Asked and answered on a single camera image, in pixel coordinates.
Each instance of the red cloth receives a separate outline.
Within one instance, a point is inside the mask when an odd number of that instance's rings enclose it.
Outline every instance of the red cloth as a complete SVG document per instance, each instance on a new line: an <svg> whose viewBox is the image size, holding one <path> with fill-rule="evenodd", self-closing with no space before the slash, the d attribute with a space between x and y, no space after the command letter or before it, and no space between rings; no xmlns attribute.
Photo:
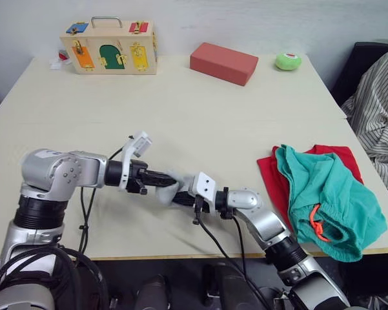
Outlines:
<svg viewBox="0 0 388 310"><path fill-rule="evenodd" d="M261 175L269 193L270 199L274 206L280 212L284 222L292 229L291 222L288 217L290 187L285 176L278 172L276 150L278 147L272 148L270 157L257 160ZM356 160L348 147L330 147L327 145L315 145L308 154L328 154L335 153L343 162L343 164L351 171L354 178L363 183Z"/></svg>

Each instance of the green ball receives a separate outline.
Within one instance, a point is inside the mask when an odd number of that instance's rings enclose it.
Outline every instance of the green ball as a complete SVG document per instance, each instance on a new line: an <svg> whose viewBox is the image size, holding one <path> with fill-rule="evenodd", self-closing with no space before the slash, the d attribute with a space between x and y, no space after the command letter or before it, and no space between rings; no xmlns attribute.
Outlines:
<svg viewBox="0 0 388 310"><path fill-rule="evenodd" d="M301 58L293 53L278 54L276 66L282 70L295 70L301 65Z"/></svg>

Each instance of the orange drawstring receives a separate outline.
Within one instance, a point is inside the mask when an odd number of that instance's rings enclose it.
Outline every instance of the orange drawstring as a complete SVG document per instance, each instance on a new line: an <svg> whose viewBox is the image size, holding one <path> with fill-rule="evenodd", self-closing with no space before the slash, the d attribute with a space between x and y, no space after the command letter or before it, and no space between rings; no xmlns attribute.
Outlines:
<svg viewBox="0 0 388 310"><path fill-rule="evenodd" d="M327 239L326 237L323 237L323 223L321 221L314 221L314 215L316 214L317 210L320 208L320 204L317 203L314 206L314 209L310 213L310 224L311 227L314 229L314 232L316 233L316 236L323 240L324 242L330 242L330 239Z"/></svg>

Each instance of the red foam block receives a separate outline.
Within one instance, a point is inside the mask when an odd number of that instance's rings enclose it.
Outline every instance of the red foam block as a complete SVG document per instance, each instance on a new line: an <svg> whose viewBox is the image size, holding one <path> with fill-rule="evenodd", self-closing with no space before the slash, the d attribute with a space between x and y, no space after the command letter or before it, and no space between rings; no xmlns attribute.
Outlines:
<svg viewBox="0 0 388 310"><path fill-rule="evenodd" d="M210 43L202 43L190 56L190 68L244 86L256 69L258 57Z"/></svg>

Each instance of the wooden box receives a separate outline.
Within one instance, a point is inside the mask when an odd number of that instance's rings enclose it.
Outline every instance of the wooden box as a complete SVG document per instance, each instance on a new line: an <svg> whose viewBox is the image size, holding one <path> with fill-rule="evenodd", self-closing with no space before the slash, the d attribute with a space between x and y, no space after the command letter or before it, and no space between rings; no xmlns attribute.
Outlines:
<svg viewBox="0 0 388 310"><path fill-rule="evenodd" d="M156 74L152 21L92 17L76 22L60 40L80 74Z"/></svg>

